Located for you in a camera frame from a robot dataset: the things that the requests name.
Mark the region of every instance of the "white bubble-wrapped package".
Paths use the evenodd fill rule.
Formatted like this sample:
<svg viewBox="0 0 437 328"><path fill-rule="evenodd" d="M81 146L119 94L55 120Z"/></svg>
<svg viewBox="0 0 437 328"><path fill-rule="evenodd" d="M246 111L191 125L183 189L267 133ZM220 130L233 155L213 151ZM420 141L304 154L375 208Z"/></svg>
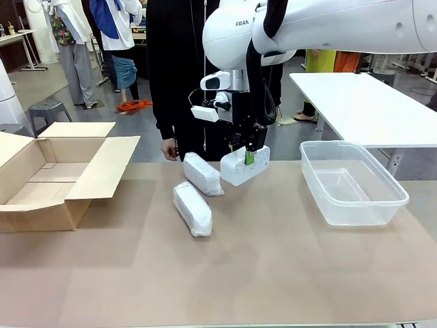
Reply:
<svg viewBox="0 0 437 328"><path fill-rule="evenodd" d="M189 152L184 159L184 173L207 196L224 194L220 185L220 172L205 162L198 154Z"/></svg>
<svg viewBox="0 0 437 328"><path fill-rule="evenodd" d="M212 211L196 188L188 181L173 190L174 204L194 237L211 235Z"/></svg>

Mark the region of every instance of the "cardboard box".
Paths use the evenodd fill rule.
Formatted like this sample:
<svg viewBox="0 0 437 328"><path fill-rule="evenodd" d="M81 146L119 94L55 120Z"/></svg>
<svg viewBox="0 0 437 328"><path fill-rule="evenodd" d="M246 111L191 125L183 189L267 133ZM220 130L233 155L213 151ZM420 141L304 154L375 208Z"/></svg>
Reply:
<svg viewBox="0 0 437 328"><path fill-rule="evenodd" d="M38 139L0 133L0 232L76 230L91 201L112 198L139 137L110 123L56 122Z"/></svg>

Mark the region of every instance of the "clear plastic container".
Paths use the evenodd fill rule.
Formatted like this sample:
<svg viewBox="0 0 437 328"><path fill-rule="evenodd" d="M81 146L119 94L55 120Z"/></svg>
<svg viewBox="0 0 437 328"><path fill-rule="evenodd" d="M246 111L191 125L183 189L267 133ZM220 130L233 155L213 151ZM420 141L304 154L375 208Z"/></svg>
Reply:
<svg viewBox="0 0 437 328"><path fill-rule="evenodd" d="M405 189L360 145L306 141L300 152L308 187L332 226L381 226L408 203Z"/></svg>

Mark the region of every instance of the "gray stool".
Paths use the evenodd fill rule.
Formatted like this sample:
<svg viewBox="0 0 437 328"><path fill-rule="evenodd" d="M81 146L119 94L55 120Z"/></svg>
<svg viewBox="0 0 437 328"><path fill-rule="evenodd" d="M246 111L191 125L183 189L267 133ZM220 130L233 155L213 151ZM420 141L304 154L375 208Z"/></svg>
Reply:
<svg viewBox="0 0 437 328"><path fill-rule="evenodd" d="M60 101L42 101L29 107L30 123L32 124L33 132L35 137L47 129L53 122L59 122L58 115L60 113L65 113L70 122L72 119L70 114L67 112L66 107ZM41 129L36 130L35 118L44 118L46 125Z"/></svg>
<svg viewBox="0 0 437 328"><path fill-rule="evenodd" d="M22 124L0 124L0 132L11 133L13 135L24 135L31 137L30 132Z"/></svg>
<svg viewBox="0 0 437 328"><path fill-rule="evenodd" d="M391 87L395 85L396 73L393 70L374 70L370 75Z"/></svg>

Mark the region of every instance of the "gray pants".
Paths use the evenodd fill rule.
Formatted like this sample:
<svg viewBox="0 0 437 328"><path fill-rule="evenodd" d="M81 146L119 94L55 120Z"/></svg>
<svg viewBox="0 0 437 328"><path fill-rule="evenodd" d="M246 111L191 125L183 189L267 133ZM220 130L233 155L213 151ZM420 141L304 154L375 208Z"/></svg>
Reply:
<svg viewBox="0 0 437 328"><path fill-rule="evenodd" d="M59 45L59 57L66 74L68 89L75 105L94 102L93 69L85 44Z"/></svg>

